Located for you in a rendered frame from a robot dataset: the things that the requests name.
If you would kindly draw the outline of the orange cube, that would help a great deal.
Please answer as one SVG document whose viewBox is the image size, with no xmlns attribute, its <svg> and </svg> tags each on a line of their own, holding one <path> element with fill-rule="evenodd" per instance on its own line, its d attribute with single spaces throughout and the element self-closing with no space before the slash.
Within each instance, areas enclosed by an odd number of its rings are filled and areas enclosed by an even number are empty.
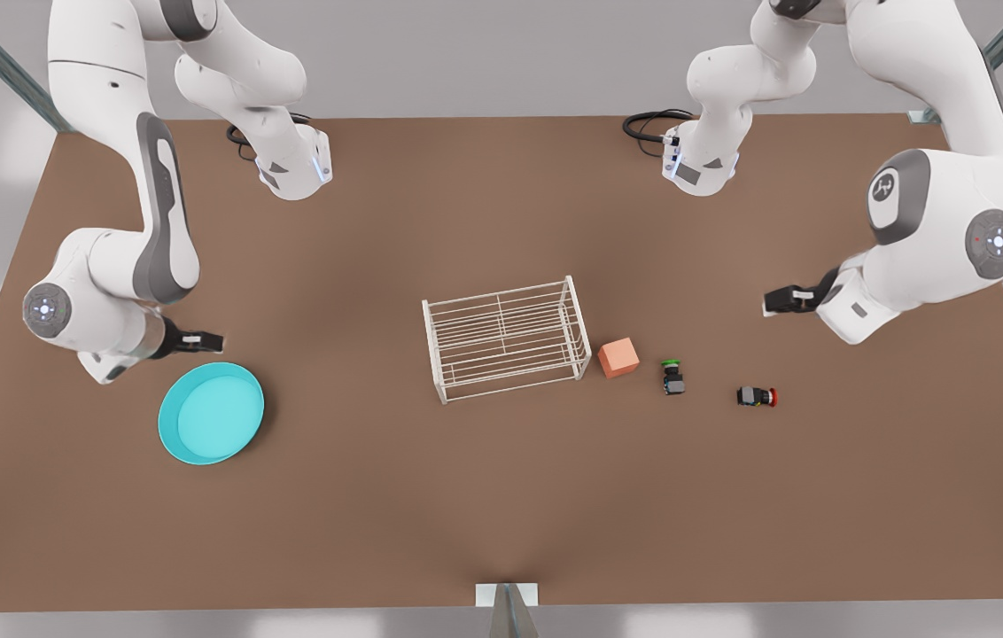
<svg viewBox="0 0 1003 638">
<path fill-rule="evenodd" d="M 632 340 L 622 338 L 603 344 L 597 353 L 600 367 L 607 378 L 616 378 L 635 371 L 640 366 L 640 359 Z"/>
</svg>

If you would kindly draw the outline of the turquoise plate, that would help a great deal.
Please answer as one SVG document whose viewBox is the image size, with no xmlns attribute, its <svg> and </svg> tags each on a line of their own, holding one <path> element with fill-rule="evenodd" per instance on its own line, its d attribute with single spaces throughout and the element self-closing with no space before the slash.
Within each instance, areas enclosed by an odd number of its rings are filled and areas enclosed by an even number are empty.
<svg viewBox="0 0 1003 638">
<path fill-rule="evenodd" d="M 254 374 L 231 362 L 186 372 L 159 408 L 158 434 L 175 459 L 202 467 L 230 459 L 257 436 L 264 392 Z"/>
</svg>

